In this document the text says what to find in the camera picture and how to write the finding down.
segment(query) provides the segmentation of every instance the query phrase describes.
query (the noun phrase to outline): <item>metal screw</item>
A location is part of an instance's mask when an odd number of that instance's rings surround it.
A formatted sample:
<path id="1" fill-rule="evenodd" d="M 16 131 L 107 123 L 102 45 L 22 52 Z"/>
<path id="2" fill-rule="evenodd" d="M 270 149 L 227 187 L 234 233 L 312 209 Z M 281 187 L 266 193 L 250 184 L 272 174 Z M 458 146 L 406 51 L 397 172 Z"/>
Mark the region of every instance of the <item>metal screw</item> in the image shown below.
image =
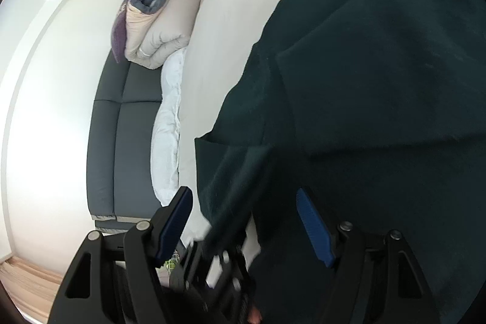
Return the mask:
<path id="1" fill-rule="evenodd" d="M 241 290 L 240 281 L 236 277 L 233 279 L 233 287 L 235 288 L 235 291 L 237 291 L 237 292 L 239 292 Z"/>
<path id="2" fill-rule="evenodd" d="M 343 231 L 349 232 L 353 229 L 353 224 L 349 221 L 343 221 L 341 224 L 339 224 L 339 228 L 341 228 Z"/>
<path id="3" fill-rule="evenodd" d="M 223 251 L 223 261 L 224 261 L 225 264 L 227 264 L 229 262 L 229 254 L 226 250 Z"/>
<path id="4" fill-rule="evenodd" d="M 139 231 L 145 231 L 146 229 L 149 229 L 150 227 L 150 222 L 147 220 L 142 220 L 137 223 L 137 229 Z"/>
<path id="5" fill-rule="evenodd" d="M 100 233 L 98 231 L 91 231 L 89 234 L 88 234 L 88 239 L 89 240 L 96 240 L 100 237 Z"/>
<path id="6" fill-rule="evenodd" d="M 392 231 L 390 231 L 390 236 L 391 236 L 392 239 L 395 239 L 395 240 L 402 239 L 402 233 L 400 231 L 397 231 L 396 229 L 393 229 Z"/>

